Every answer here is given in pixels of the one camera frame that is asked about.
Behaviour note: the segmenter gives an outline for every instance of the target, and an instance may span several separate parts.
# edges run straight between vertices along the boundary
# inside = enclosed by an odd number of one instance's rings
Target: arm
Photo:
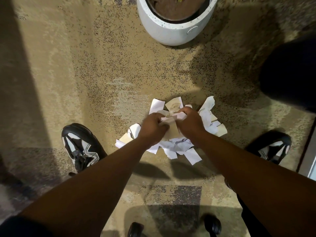
[[[158,143],[168,126],[153,113],[136,139],[52,189],[20,215],[45,225],[56,236],[100,236],[143,153]]]
[[[205,131],[199,114],[177,122],[200,147],[273,236],[310,236],[316,215],[316,182],[259,158]]]

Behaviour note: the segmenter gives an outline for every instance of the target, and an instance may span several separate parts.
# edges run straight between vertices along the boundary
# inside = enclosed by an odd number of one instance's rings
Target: sneaker
[[[288,153],[291,144],[289,135],[280,131],[268,131],[251,142],[245,150],[278,165]],[[225,184],[232,189],[226,179]]]
[[[98,139],[84,125],[67,125],[61,136],[78,173],[107,156]]]

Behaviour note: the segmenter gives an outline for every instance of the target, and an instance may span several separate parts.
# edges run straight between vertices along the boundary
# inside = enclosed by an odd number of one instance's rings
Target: caster wheel
[[[127,237],[141,237],[144,226],[140,223],[133,222],[128,230]]]
[[[206,215],[204,217],[204,226],[207,232],[212,236],[219,235],[222,231],[222,225],[219,219],[213,215]]]

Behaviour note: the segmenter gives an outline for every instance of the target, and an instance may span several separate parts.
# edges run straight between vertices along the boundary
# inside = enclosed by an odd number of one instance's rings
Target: floor
[[[313,26],[315,2],[219,0],[196,39],[170,48],[144,30],[136,0],[1,0],[0,219],[73,170],[66,124],[83,123],[112,153],[153,98],[197,107],[214,95],[223,138],[239,147],[281,128],[293,139],[282,166],[295,170],[314,115],[267,98],[257,75],[274,47]],[[102,236],[126,236],[133,221],[148,236],[207,236],[206,212],[221,220],[221,236],[248,236],[236,195],[198,152],[193,167],[145,153]]]

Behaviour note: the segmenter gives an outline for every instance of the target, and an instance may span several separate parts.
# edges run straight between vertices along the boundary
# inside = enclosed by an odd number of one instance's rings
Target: pile of paper scraps
[[[215,100],[213,96],[206,99],[203,106],[198,111],[205,129],[216,136],[222,136],[227,133],[227,129],[224,124],[221,124],[215,115],[212,114],[211,109],[215,105]],[[165,154],[169,159],[177,159],[177,154],[185,155],[188,161],[194,165],[195,163],[202,160],[193,148],[193,144],[187,138],[185,138],[181,132],[178,130],[175,120],[184,120],[187,115],[184,112],[176,113],[181,108],[183,108],[183,103],[181,97],[177,97],[166,103],[168,111],[164,110],[165,101],[153,99],[150,107],[149,114],[153,112],[158,112],[165,117],[161,118],[160,124],[168,124],[170,126],[169,130],[166,132],[163,139],[156,145],[149,148],[147,151],[156,154],[159,147],[162,147]],[[129,143],[138,136],[140,131],[140,125],[132,125],[127,133],[125,133],[119,140],[116,140],[115,146],[118,148],[123,147],[126,143]]]

